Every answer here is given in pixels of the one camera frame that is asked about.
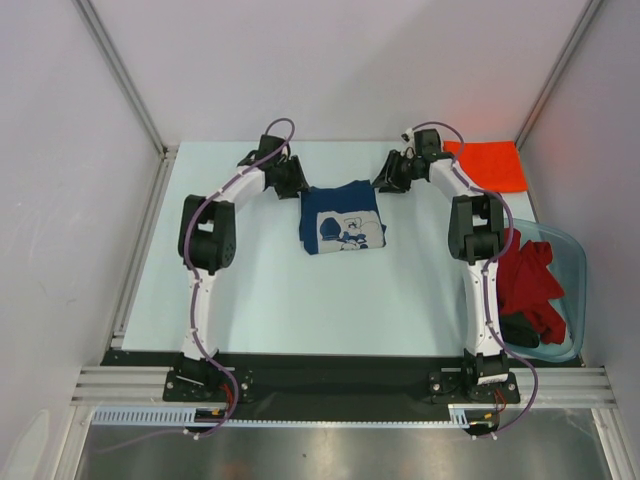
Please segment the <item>aluminium rail front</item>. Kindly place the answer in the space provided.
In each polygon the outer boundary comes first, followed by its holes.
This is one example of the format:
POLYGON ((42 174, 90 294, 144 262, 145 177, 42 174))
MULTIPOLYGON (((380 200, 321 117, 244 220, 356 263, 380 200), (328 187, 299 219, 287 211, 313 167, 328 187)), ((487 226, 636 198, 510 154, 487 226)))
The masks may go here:
MULTIPOLYGON (((512 371, 503 396, 514 407, 614 408, 617 402, 602 368, 527 368, 512 371)), ((205 386, 168 367, 86 367, 71 397, 73 405, 178 406, 215 404, 205 386)))

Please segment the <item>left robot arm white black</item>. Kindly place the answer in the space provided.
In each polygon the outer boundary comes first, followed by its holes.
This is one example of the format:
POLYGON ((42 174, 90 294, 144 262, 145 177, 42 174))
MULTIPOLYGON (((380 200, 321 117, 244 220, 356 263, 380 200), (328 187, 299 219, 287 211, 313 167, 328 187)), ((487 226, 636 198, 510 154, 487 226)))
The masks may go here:
POLYGON ((189 274, 189 326, 167 376, 166 401, 209 402, 233 391, 233 375, 216 362, 217 348, 207 343, 211 296, 220 272, 236 254, 236 214, 269 188, 288 199, 309 186, 290 141, 264 133, 231 179, 207 196, 189 195, 184 200, 178 253, 189 274))

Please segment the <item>aluminium corner post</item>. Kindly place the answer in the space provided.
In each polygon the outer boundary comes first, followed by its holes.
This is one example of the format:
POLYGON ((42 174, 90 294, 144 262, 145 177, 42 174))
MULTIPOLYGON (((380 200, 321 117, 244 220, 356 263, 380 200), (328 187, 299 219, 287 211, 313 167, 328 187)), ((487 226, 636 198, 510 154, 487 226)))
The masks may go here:
POLYGON ((72 0, 71 3, 76 8, 146 138, 155 152, 163 157, 167 147, 98 10, 90 0, 72 0))
POLYGON ((605 0, 589 0, 585 2, 574 26, 571 28, 566 41, 546 76, 542 88, 537 94, 515 136, 514 143, 518 150, 521 150, 525 145, 527 138, 533 131, 546 105, 567 73, 573 58, 586 40, 591 27, 596 22, 606 4, 607 1, 605 0))

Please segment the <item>right aluminium corner post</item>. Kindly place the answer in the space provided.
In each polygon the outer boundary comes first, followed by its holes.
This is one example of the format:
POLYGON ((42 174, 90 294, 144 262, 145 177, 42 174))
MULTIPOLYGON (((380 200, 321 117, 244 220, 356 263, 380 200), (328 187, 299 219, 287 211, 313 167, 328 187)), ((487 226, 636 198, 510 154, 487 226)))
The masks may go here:
POLYGON ((566 41, 546 76, 542 88, 537 94, 515 136, 514 143, 518 150, 521 150, 525 145, 527 138, 533 131, 546 105, 567 73, 573 58, 586 40, 591 27, 596 22, 606 4, 607 1, 605 0, 589 0, 585 2, 574 26, 571 28, 566 41))

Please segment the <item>red t shirt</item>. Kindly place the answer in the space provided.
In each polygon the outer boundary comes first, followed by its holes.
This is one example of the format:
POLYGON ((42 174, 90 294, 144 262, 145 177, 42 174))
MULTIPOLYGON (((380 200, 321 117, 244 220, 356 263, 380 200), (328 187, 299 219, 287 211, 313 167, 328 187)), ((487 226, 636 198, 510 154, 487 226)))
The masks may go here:
POLYGON ((549 270, 553 261, 551 244, 521 241, 521 232, 513 231, 512 243, 499 259, 497 295, 501 315, 522 312, 539 334, 540 344, 562 344, 566 322, 551 305, 565 291, 549 270))

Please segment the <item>blue t shirt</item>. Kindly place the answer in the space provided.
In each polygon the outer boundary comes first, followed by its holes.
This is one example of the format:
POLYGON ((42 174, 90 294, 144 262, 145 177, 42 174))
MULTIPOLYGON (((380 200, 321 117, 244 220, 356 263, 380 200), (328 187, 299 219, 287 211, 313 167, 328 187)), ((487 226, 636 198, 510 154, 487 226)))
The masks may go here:
POLYGON ((309 255, 383 248, 376 193, 368 180, 301 194, 299 239, 309 255))

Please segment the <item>left aluminium corner post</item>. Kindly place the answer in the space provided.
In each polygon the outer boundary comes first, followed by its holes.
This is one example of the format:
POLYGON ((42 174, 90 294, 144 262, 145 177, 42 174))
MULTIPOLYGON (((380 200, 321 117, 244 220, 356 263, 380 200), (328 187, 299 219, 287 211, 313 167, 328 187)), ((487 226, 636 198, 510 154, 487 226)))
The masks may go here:
POLYGON ((163 157, 167 147, 98 10, 90 0, 72 0, 71 3, 76 8, 146 138, 155 152, 163 157))

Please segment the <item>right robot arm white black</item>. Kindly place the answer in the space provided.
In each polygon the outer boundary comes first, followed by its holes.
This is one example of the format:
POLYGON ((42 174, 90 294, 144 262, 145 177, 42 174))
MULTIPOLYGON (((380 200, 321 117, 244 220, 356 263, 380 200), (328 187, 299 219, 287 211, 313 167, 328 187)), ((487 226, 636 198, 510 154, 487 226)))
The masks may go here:
POLYGON ((460 152, 444 149, 437 130, 426 122, 402 134, 403 151, 392 150, 373 185, 381 193, 406 193, 424 180, 450 201, 447 244, 462 265, 467 307, 467 338, 458 390, 471 401, 496 399, 509 386, 509 359, 499 325, 498 260, 512 243, 513 216, 504 199, 478 186, 460 162, 460 152))

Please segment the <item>black t shirt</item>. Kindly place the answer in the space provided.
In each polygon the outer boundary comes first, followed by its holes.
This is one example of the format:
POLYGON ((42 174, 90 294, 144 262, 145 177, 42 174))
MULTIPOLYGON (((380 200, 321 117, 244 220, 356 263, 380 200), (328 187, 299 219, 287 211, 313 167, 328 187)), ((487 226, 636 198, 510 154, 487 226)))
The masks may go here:
POLYGON ((502 338, 506 343, 524 348, 537 348, 539 334, 522 312, 500 316, 502 338))

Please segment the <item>clear blue plastic bin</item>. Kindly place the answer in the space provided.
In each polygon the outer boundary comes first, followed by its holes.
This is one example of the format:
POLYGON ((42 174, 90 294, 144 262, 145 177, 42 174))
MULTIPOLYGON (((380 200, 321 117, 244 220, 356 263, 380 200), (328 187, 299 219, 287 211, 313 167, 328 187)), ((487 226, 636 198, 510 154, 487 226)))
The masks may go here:
POLYGON ((551 305, 566 322, 566 335, 562 344, 540 344, 537 348, 524 348, 506 343, 522 356, 541 361, 563 363, 576 359, 584 339, 586 305, 586 256, 580 244, 571 236, 552 227, 527 220, 516 219, 514 229, 521 232, 521 241, 544 241, 551 244, 553 261, 549 270, 561 284, 565 295, 551 305))

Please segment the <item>folded orange t shirt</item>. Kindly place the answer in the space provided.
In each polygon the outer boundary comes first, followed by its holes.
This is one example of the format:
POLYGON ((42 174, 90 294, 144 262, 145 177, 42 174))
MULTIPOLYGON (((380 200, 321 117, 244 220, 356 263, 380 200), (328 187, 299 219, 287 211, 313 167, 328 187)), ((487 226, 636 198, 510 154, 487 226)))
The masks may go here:
POLYGON ((498 193, 521 193, 528 189, 514 142, 466 143, 446 140, 445 151, 458 154, 462 170, 479 187, 498 193))

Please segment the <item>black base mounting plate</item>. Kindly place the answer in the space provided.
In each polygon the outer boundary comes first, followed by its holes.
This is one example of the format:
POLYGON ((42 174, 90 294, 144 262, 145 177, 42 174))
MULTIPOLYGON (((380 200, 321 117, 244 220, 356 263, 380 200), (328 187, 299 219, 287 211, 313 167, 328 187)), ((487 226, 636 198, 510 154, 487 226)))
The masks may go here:
POLYGON ((166 402, 211 403, 238 387, 233 415, 248 421, 418 422, 439 420, 449 403, 494 401, 489 387, 464 379, 460 357, 339 355, 215 355, 208 361, 177 352, 110 350, 107 367, 166 367, 166 402))

